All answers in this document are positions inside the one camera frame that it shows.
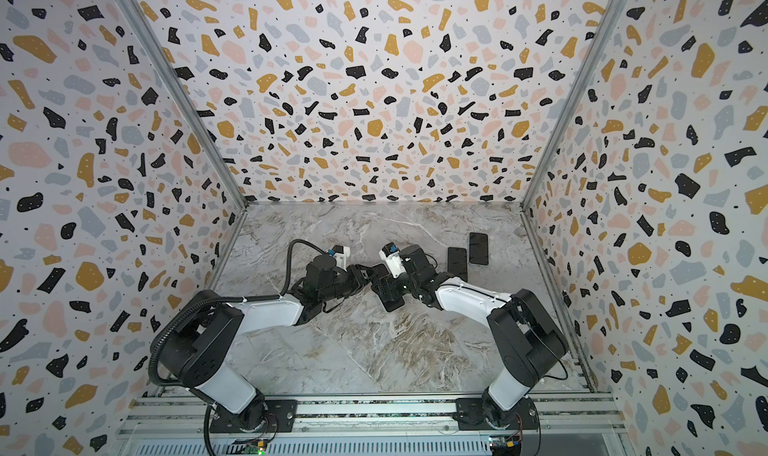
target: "marble surface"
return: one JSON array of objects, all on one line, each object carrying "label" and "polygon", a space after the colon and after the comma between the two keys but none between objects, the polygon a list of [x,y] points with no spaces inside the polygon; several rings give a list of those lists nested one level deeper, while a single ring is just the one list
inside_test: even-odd
[{"label": "marble surface", "polygon": [[[350,246],[348,263],[373,266],[387,242],[419,244],[446,266],[449,246],[466,247],[470,232],[489,236],[490,264],[469,265],[469,282],[488,289],[532,290],[557,318],[515,204],[276,204],[250,213],[222,271],[222,296],[270,294],[283,285],[287,243]],[[295,246],[293,281],[316,253]],[[384,311],[369,289],[309,324],[239,336],[227,361],[267,394],[480,392],[502,361],[489,329],[454,312],[406,305]],[[545,379],[535,391],[585,391],[581,366],[566,355],[570,377]],[[556,366],[551,374],[562,376]]]}]

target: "terrazzo patterned wall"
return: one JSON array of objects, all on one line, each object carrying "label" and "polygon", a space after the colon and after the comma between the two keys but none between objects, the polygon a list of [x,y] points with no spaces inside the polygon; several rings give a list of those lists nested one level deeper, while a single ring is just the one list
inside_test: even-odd
[{"label": "terrazzo patterned wall", "polygon": [[768,454],[768,0],[629,0],[531,215],[638,454]]},{"label": "terrazzo patterned wall", "polygon": [[236,210],[112,0],[1,0],[0,453],[107,454]]},{"label": "terrazzo patterned wall", "polygon": [[608,0],[137,0],[245,198],[512,201]]}]

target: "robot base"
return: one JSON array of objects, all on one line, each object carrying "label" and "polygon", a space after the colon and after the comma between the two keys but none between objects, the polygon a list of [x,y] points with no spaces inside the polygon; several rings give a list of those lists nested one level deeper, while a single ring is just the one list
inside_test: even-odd
[{"label": "robot base", "polygon": [[[487,405],[485,398],[457,398],[454,419],[458,422],[458,429],[460,431],[487,431],[502,428],[494,428],[486,421]],[[499,418],[503,420],[503,426],[508,424],[506,430],[516,432],[520,429],[517,416],[520,416],[523,429],[537,429],[539,422],[536,414],[533,401],[530,398],[522,398],[508,412],[500,414]]]},{"label": "robot base", "polygon": [[[266,409],[264,410],[264,414],[269,415],[266,419],[267,427],[258,428],[255,433],[249,432],[244,434],[258,434],[259,432],[264,432],[264,435],[268,436],[274,432],[291,432],[293,430],[293,422],[296,420],[297,405],[298,402],[295,399],[267,399]],[[224,408],[222,408],[222,410],[224,414],[229,413]],[[239,432],[240,429],[236,424],[233,424],[232,421],[223,414],[219,418],[214,417],[210,422],[211,434]]]}]

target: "black mounting plate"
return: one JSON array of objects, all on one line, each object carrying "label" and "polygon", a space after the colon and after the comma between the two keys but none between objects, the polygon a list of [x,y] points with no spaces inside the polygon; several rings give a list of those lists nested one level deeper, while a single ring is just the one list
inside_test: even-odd
[{"label": "black mounting plate", "polygon": [[[269,416],[267,418],[269,424],[267,428],[260,428],[255,433],[242,432],[242,434],[258,434],[262,429],[264,430],[264,436],[269,436],[275,430],[278,433],[293,431],[293,422],[296,420],[296,406],[298,406],[298,401],[295,399],[267,399],[265,414],[274,414],[277,417],[277,421]],[[228,434],[241,433],[241,431],[235,426],[225,423],[222,419],[211,419],[210,433]]]},{"label": "black mounting plate", "polygon": [[[513,414],[519,414],[523,421],[523,429],[538,429],[538,413],[535,411],[533,401],[530,398],[523,398],[512,408]],[[482,410],[482,399],[480,398],[457,398],[456,414],[459,416],[459,431],[497,431],[485,421],[485,415]],[[510,426],[507,428],[510,432],[516,432],[519,427]]]}]

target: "black smartphone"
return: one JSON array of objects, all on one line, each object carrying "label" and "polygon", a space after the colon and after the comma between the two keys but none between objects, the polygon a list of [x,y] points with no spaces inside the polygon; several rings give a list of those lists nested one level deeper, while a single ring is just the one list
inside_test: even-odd
[{"label": "black smartphone", "polygon": [[488,265],[488,235],[484,232],[469,233],[469,264]]},{"label": "black smartphone", "polygon": [[464,248],[448,248],[448,272],[467,282],[467,250]]}]

